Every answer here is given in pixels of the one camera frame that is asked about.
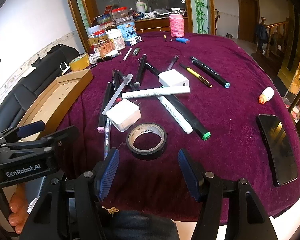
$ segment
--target green marker cap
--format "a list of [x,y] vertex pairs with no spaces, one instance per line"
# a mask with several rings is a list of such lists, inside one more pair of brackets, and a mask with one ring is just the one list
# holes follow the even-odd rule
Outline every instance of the green marker cap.
[[210,136],[211,136],[211,133],[210,133],[210,132],[207,132],[206,134],[204,134],[204,135],[202,136],[202,139],[203,139],[204,141],[206,141],[206,140],[208,140],[208,139],[210,138]]

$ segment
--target tiled floor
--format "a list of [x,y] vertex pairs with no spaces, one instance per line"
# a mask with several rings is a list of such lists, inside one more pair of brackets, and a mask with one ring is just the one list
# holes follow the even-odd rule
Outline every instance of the tiled floor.
[[[249,55],[255,53],[257,45],[248,41],[232,39],[239,47],[244,49]],[[276,219],[270,218],[277,233],[278,240],[289,240],[300,225],[300,199],[284,214]],[[180,240],[190,240],[194,231],[196,222],[175,221],[178,227]],[[226,226],[220,226],[217,240],[224,240],[226,235]]]

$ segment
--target phone screen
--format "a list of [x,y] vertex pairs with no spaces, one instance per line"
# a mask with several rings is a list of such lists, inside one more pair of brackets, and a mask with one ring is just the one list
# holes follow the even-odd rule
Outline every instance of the phone screen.
[[298,177],[297,165],[281,121],[275,115],[260,114],[258,118],[269,153],[270,168],[275,175],[274,182],[281,186],[295,180]]

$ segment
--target purple velvet tablecloth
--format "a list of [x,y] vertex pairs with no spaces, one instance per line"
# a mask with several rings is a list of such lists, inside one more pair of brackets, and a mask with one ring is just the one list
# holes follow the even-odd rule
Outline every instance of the purple velvet tablecloth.
[[[123,56],[98,63],[93,68],[94,79],[82,92],[64,117],[59,129],[76,125],[80,137],[73,151],[61,156],[61,167],[73,178],[94,167],[103,159],[104,134],[97,132],[98,116],[106,85],[112,80],[111,70],[121,70],[125,75],[136,75],[138,58],[147,54],[148,62],[159,70],[167,68],[174,55],[179,61],[192,66],[206,77],[212,88],[207,88],[179,64],[174,68],[189,79],[190,94],[177,96],[210,131],[211,137],[203,141],[192,132],[186,134],[156,98],[140,98],[142,122],[155,122],[167,132],[167,147],[161,157],[152,161],[136,159],[125,145],[128,132],[111,130],[111,147],[118,147],[120,163],[108,197],[102,203],[123,210],[138,210],[180,221],[195,221],[201,204],[192,198],[178,166],[178,150],[186,148],[192,158],[199,161],[205,170],[214,172],[223,179],[238,180],[245,177],[261,199],[269,216],[293,205],[300,197],[300,142],[295,126],[279,95],[264,105],[258,97],[271,80],[254,60],[228,38],[187,33],[189,44],[169,42],[170,33],[152,32],[142,35],[143,41],[133,46],[140,47],[137,57]],[[230,82],[225,89],[212,78],[192,65],[189,56],[218,71]],[[142,89],[160,87],[158,79],[146,70]],[[282,187],[274,187],[268,163],[268,155],[256,123],[258,114],[277,115],[290,140],[298,166],[298,179]],[[227,202],[224,202],[221,222],[227,220]]]

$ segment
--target white charger cube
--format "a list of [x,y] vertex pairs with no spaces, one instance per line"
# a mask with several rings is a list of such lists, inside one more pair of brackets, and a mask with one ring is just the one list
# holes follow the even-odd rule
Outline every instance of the white charger cube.
[[106,116],[109,118],[113,126],[115,126],[120,132],[124,132],[141,118],[141,113],[139,106],[127,99],[124,99],[108,110],[106,112]]
[[165,87],[188,86],[189,80],[175,69],[159,74],[159,82]]

